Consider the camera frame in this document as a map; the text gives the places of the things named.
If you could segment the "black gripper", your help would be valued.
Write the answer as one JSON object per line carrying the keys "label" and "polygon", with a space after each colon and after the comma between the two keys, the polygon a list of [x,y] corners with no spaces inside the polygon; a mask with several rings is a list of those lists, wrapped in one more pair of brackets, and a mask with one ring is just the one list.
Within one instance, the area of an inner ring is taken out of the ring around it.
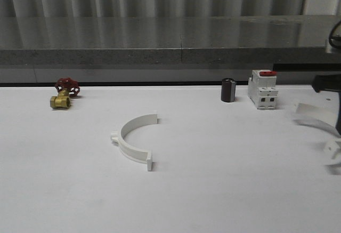
{"label": "black gripper", "polygon": [[317,93],[321,91],[340,93],[340,74],[316,75],[312,82],[312,87]]}

